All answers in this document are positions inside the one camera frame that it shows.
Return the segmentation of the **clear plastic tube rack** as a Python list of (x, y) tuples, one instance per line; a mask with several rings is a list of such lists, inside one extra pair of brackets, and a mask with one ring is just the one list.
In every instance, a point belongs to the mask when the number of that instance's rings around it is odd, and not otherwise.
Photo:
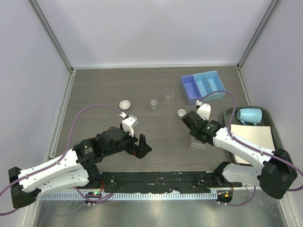
[(197, 141), (197, 140), (192, 140), (190, 146), (195, 147), (195, 148), (201, 148), (201, 149), (206, 148), (206, 144), (203, 144), (202, 142)]

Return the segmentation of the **purple-blue plastic bin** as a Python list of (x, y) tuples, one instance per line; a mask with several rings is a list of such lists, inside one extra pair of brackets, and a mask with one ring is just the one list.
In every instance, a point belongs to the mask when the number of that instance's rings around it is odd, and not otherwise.
[(185, 94), (188, 105), (195, 105), (197, 100), (202, 99), (202, 95), (193, 75), (182, 76), (181, 87)]

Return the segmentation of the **white ceramic bowl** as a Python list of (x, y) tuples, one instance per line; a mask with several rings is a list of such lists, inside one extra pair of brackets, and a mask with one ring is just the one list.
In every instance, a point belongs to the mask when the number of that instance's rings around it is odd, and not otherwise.
[(131, 107), (131, 102), (129, 100), (122, 100), (120, 103), (119, 103), (119, 108), (121, 110), (127, 110)]

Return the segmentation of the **small glass bottle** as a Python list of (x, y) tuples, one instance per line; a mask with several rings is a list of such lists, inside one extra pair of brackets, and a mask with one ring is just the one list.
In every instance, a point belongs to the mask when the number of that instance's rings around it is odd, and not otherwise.
[(158, 110), (158, 101), (156, 99), (152, 99), (150, 101), (150, 112), (156, 113)]

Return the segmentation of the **glass beaker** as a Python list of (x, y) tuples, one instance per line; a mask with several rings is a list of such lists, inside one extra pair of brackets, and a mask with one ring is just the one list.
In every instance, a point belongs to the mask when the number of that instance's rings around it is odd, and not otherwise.
[(174, 97), (174, 91), (172, 89), (170, 89), (170, 88), (165, 89), (163, 94), (164, 94), (164, 101), (166, 103), (172, 102), (173, 97)]

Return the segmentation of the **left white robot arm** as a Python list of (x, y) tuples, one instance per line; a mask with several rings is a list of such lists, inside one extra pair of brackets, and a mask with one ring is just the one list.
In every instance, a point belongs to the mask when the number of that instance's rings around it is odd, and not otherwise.
[(65, 154), (29, 169), (13, 167), (9, 180), (13, 208), (20, 209), (37, 198), (60, 189), (87, 187), (95, 189), (102, 176), (96, 166), (105, 157), (125, 151), (141, 159), (152, 148), (146, 143), (145, 135), (139, 138), (117, 127), (86, 139)]

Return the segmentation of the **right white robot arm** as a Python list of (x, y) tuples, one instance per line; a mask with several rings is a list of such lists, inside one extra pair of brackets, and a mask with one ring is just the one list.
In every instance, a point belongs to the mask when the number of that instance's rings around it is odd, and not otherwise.
[(214, 174), (214, 182), (220, 187), (229, 182), (249, 184), (260, 187), (274, 199), (281, 199), (298, 177), (289, 153), (282, 148), (272, 151), (251, 143), (217, 121), (202, 119), (195, 111), (188, 112), (182, 121), (196, 140), (227, 150), (249, 163), (249, 166), (220, 164)]

